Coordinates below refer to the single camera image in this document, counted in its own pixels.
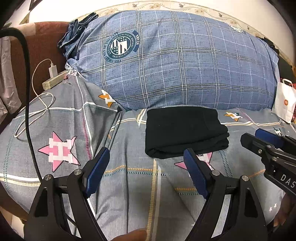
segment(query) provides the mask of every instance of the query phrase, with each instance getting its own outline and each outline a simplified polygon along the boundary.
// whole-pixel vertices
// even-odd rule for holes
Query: white paper bag
[[[283,83],[278,82],[276,89],[276,99],[271,112],[287,123],[291,123],[296,104],[296,89],[286,85],[287,81],[292,84],[290,80],[283,79]]]

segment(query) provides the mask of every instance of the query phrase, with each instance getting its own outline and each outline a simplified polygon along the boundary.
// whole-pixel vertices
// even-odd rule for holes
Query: black towel
[[[182,156],[187,148],[196,154],[226,149],[228,136],[214,109],[179,106],[147,111],[145,153],[150,157]]]

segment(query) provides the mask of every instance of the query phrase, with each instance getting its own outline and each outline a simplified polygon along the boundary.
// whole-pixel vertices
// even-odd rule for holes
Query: metal screw
[[[45,177],[44,177],[44,179],[46,180],[46,181],[48,181],[49,179],[51,179],[51,175],[50,174],[47,174]]]
[[[243,179],[245,182],[247,182],[247,181],[249,180],[249,178],[248,178],[246,175],[243,175],[243,176],[242,176],[242,179]]]
[[[220,175],[220,172],[218,170],[212,170],[212,174],[214,176],[219,176]]]
[[[74,171],[74,174],[77,176],[77,175],[80,175],[82,173],[81,169],[76,169]]]

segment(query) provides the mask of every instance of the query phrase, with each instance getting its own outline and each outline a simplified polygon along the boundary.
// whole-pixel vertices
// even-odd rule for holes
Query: blue gripper pad
[[[207,190],[206,178],[196,164],[194,157],[187,149],[184,151],[183,160],[198,194],[202,195],[204,199],[207,199],[209,192]]]
[[[110,152],[107,148],[102,148],[95,156],[94,160],[98,159],[92,171],[87,178],[87,185],[84,191],[87,198],[94,194],[100,184],[103,174],[110,160]]]
[[[282,148],[284,145],[284,141],[281,139],[280,136],[270,133],[263,129],[256,130],[255,136],[262,141],[265,141],[274,145],[275,148]]]

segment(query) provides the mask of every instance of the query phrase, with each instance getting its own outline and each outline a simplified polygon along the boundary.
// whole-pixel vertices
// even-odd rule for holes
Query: pillow
[[[125,11],[89,23],[68,62],[127,110],[271,108],[278,57],[240,28],[186,12]]]

